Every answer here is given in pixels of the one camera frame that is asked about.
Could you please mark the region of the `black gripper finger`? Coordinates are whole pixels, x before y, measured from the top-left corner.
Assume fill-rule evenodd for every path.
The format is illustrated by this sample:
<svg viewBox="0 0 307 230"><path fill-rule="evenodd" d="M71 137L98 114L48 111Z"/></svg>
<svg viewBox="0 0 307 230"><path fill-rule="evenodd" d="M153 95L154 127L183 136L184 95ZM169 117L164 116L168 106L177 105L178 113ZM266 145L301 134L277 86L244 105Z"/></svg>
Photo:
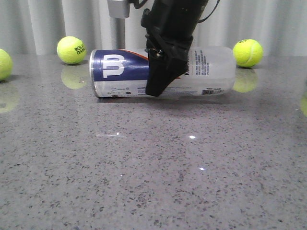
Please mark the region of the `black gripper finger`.
<svg viewBox="0 0 307 230"><path fill-rule="evenodd" d="M175 57L162 50L148 49L149 77L145 93L158 97L177 77L187 70L187 57Z"/></svg>

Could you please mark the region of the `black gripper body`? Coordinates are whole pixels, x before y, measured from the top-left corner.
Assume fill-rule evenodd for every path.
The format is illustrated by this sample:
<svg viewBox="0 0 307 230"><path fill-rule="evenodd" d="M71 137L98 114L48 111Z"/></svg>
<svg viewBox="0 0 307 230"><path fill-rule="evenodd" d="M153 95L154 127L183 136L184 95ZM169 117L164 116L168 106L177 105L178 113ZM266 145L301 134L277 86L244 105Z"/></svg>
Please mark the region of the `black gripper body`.
<svg viewBox="0 0 307 230"><path fill-rule="evenodd" d="M145 9L141 26L146 29L146 49L167 59L186 59L193 32L207 5L206 0L155 0Z"/></svg>

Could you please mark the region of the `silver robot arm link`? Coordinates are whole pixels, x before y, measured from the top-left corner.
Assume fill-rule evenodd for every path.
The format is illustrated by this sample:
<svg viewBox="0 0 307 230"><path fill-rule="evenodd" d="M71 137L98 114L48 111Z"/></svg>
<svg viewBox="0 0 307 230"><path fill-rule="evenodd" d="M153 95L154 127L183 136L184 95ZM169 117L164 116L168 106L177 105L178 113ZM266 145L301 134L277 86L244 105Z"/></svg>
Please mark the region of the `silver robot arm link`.
<svg viewBox="0 0 307 230"><path fill-rule="evenodd" d="M107 0L109 16L126 19L130 16L130 2L128 0Z"/></svg>

